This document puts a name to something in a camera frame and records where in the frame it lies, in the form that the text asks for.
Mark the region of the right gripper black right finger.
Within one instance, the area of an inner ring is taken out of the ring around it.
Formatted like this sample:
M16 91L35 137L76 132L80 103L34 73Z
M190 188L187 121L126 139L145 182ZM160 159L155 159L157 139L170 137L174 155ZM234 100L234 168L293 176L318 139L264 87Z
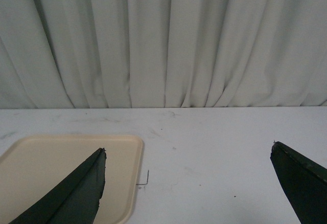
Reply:
M326 168L275 142L270 159L279 183L301 223L326 223Z

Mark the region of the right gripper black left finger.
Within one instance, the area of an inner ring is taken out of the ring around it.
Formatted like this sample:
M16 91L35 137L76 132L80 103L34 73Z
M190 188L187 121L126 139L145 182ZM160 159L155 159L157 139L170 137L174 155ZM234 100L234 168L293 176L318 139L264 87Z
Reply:
M93 223L105 188L106 151L99 148L11 223Z

